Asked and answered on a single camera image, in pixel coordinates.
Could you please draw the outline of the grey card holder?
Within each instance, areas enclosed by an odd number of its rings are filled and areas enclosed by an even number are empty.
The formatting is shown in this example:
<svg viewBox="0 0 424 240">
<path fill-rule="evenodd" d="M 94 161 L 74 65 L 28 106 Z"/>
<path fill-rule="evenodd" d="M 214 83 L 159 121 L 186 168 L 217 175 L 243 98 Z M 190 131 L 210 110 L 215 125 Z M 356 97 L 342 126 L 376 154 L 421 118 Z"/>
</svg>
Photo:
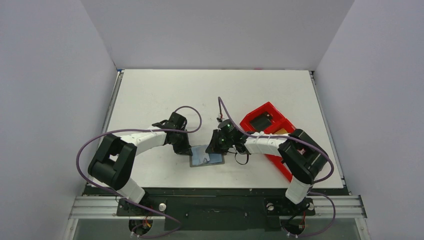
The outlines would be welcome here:
<svg viewBox="0 0 424 240">
<path fill-rule="evenodd" d="M 192 156 L 189 158 L 190 167 L 205 167 L 222 165 L 225 163 L 224 156 L 217 153 L 207 153 L 207 145 L 197 145 L 191 148 Z"/>
</svg>

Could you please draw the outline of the pictured card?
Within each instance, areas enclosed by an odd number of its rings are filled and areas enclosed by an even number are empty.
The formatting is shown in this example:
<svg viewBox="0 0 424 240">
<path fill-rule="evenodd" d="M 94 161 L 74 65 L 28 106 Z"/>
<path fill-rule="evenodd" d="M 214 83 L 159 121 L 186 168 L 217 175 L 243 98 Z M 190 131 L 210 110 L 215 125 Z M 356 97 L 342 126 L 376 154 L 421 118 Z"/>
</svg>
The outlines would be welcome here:
<svg viewBox="0 0 424 240">
<path fill-rule="evenodd" d="M 210 164 L 214 154 L 206 152 L 206 145 L 198 145 L 192 148 L 190 163 L 193 167 Z"/>
</svg>

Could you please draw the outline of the tan card in tray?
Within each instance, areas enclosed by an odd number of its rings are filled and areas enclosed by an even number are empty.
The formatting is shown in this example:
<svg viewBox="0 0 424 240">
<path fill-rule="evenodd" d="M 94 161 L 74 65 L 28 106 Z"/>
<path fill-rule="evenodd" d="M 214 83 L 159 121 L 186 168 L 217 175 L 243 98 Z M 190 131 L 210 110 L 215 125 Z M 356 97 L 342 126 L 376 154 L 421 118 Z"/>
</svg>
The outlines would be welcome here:
<svg viewBox="0 0 424 240">
<path fill-rule="evenodd" d="M 276 135 L 284 135 L 284 134 L 288 134 L 289 132 L 287 132 L 285 129 L 279 129 L 278 131 L 275 132 Z"/>
</svg>

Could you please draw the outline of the black wallet in tray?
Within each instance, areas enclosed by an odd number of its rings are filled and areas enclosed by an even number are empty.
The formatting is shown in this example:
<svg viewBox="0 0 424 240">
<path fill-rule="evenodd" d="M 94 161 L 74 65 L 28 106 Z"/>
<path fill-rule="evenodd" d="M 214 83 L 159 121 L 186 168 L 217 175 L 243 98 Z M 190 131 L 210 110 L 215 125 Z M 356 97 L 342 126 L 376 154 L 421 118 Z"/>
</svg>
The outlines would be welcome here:
<svg viewBox="0 0 424 240">
<path fill-rule="evenodd" d="M 264 132 L 272 125 L 272 119 L 273 117 L 268 112 L 264 112 L 253 118 L 249 123 L 256 132 Z"/>
</svg>

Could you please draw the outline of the red plastic tray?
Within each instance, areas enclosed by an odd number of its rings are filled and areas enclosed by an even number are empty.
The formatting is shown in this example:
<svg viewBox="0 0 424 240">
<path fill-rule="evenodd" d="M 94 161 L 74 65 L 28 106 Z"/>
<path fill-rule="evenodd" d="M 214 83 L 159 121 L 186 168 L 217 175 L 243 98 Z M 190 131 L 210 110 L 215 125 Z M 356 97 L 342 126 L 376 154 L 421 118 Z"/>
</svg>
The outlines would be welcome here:
<svg viewBox="0 0 424 240">
<path fill-rule="evenodd" d="M 265 131 L 265 134 L 273 134 L 280 129 L 285 129 L 288 133 L 292 133 L 295 130 L 295 126 L 271 103 L 266 102 L 260 107 L 249 112 L 239 123 L 241 128 L 246 132 L 257 132 L 250 125 L 250 121 L 258 115 L 268 112 L 272 116 L 272 125 L 269 126 Z M 292 173 L 285 165 L 285 161 L 280 156 L 269 155 L 265 156 L 277 169 L 278 171 L 290 182 L 293 178 Z"/>
</svg>

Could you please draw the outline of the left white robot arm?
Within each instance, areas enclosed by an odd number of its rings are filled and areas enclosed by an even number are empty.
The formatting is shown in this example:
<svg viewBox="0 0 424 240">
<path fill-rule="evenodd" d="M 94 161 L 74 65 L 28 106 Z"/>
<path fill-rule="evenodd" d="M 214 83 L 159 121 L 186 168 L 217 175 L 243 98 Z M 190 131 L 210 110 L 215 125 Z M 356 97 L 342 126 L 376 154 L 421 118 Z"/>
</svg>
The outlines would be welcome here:
<svg viewBox="0 0 424 240">
<path fill-rule="evenodd" d="M 119 195 L 130 200 L 129 208 L 136 215 L 143 215 L 149 209 L 146 191 L 133 179 L 131 173 L 135 157 L 147 150 L 171 145 L 177 155 L 192 156 L 186 130 L 187 119 L 172 112 L 168 120 L 152 124 L 147 132 L 124 136 L 107 134 L 97 149 L 87 172 L 90 176 L 106 184 Z"/>
</svg>

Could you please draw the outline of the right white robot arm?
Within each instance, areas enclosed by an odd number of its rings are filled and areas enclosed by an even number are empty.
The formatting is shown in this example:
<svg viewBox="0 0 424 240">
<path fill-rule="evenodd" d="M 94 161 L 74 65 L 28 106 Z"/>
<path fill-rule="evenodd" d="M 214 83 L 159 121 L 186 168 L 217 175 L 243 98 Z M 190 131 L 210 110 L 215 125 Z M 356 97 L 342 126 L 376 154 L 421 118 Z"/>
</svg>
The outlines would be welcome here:
<svg viewBox="0 0 424 240">
<path fill-rule="evenodd" d="M 317 175 L 329 162 L 326 152 L 302 129 L 281 135 L 245 132 L 230 119 L 222 121 L 212 133 L 206 148 L 209 154 L 226 154 L 234 148 L 239 154 L 281 157 L 292 174 L 282 199 L 283 209 L 294 214 L 318 182 Z"/>
</svg>

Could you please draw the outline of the aluminium frame rail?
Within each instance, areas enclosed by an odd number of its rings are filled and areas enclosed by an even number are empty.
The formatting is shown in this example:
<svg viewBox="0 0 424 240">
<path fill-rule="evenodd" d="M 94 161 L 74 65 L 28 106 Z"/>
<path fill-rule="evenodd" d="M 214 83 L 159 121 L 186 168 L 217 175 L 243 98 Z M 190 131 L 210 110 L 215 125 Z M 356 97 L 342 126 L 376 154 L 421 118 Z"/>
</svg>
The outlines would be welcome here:
<svg viewBox="0 0 424 240">
<path fill-rule="evenodd" d="M 330 196 L 336 217 L 344 219 L 365 218 L 366 212 L 360 196 Z M 330 201 L 323 196 L 311 197 L 315 209 L 314 218 L 330 218 L 332 207 Z M 142 216 L 117 215 L 118 203 L 114 196 L 77 196 L 71 208 L 69 219 L 142 219 Z"/>
</svg>

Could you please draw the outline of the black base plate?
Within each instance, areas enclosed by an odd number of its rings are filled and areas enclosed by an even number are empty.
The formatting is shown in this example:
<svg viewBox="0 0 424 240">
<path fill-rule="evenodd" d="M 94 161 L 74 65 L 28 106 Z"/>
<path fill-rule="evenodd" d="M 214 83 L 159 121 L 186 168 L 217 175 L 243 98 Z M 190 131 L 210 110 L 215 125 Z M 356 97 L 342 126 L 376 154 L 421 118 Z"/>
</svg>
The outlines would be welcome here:
<svg viewBox="0 0 424 240">
<path fill-rule="evenodd" d="M 115 196 L 113 215 L 127 217 L 137 235 L 150 234 L 164 221 L 164 230 L 287 231 L 317 235 L 336 221 L 336 198 L 346 190 L 321 189 L 298 204 L 285 197 L 284 188 L 157 188 L 133 205 Z"/>
</svg>

